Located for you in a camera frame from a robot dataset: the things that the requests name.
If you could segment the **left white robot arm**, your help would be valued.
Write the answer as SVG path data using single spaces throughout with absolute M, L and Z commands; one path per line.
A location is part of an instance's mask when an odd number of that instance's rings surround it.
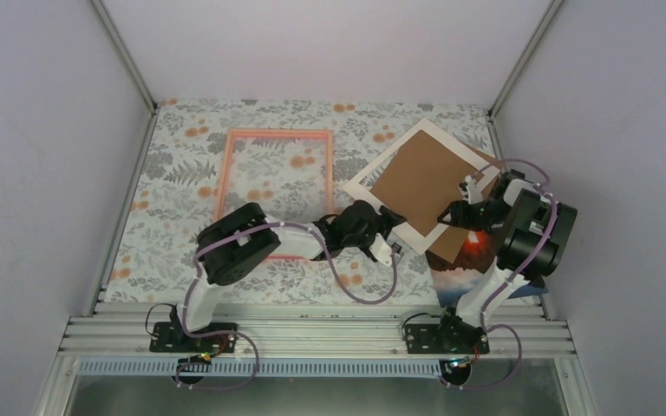
M 186 351 L 200 348 L 221 290 L 247 277 L 270 256 L 331 263 L 344 250 L 355 248 L 394 269 L 402 248 L 388 244 L 387 238 L 405 221 L 388 207 L 363 200 L 307 224 L 269 217 L 257 203 L 243 205 L 198 235 L 196 276 L 170 314 L 173 340 Z

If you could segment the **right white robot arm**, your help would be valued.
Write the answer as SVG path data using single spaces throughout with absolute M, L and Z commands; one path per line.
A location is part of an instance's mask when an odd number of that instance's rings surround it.
M 454 305 L 445 308 L 434 335 L 447 353 L 486 344 L 488 316 L 516 290 L 542 288 L 559 265 L 578 217 L 578 209 L 558 202 L 524 173 L 502 172 L 486 198 L 474 179 L 460 186 L 465 198 L 451 203 L 440 224 L 484 231 L 495 244 L 485 277 Z

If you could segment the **white mat board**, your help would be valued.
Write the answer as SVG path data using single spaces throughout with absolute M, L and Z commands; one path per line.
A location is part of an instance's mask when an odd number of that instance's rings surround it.
M 458 140 L 451 133 L 448 133 L 440 127 L 436 126 L 430 120 L 422 119 L 413 127 L 411 127 L 406 133 L 404 133 L 400 138 L 396 139 L 389 148 L 384 150 L 379 156 L 377 156 L 368 165 L 366 165 L 359 173 L 357 173 L 353 179 L 351 179 L 343 186 L 343 190 L 347 192 L 352 198 L 364 200 L 373 205 L 376 209 L 380 208 L 383 203 L 370 193 L 373 184 L 381 176 L 382 171 L 393 159 L 395 152 L 402 146 L 403 142 L 411 138 L 414 133 L 421 129 L 425 130 L 427 133 L 434 136 L 437 140 L 440 140 L 442 143 L 446 144 L 446 146 L 451 146 L 451 139 Z

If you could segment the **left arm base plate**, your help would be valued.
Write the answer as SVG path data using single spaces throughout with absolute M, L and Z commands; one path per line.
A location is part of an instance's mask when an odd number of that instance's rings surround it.
M 156 322 L 153 326 L 153 339 L 149 344 L 152 353 L 183 353 L 183 354 L 219 354 L 233 353 L 236 346 L 236 335 L 226 331 L 235 330 L 235 323 L 211 323 L 202 332 L 224 331 L 221 335 L 204 338 L 188 337 L 178 323 Z

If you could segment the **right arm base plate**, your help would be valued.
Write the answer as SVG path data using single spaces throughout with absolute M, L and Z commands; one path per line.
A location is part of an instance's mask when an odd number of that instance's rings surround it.
M 408 323 L 404 326 L 409 354 L 489 354 L 486 332 L 468 323 Z

